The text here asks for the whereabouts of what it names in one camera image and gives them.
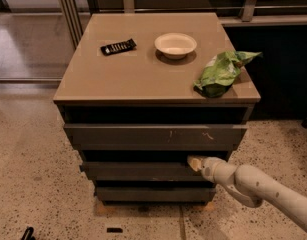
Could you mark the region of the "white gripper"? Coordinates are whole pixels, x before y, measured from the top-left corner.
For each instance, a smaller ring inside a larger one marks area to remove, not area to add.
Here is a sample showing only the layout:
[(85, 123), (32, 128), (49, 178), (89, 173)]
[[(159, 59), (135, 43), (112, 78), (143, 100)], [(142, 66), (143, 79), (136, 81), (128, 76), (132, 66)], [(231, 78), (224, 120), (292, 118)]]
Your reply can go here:
[(236, 165), (216, 157), (189, 155), (187, 163), (195, 171), (201, 171), (202, 176), (207, 180), (221, 186), (229, 186), (235, 183)]

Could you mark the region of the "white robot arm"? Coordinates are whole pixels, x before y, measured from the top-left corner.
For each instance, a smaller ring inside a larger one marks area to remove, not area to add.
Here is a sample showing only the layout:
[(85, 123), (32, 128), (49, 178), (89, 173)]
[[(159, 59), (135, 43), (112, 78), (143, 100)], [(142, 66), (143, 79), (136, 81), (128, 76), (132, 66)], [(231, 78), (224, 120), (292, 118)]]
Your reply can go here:
[(233, 165), (217, 157), (190, 155), (187, 162), (205, 180), (222, 186), (241, 204), (257, 208), (266, 201), (307, 233), (307, 197), (262, 170), (247, 164)]

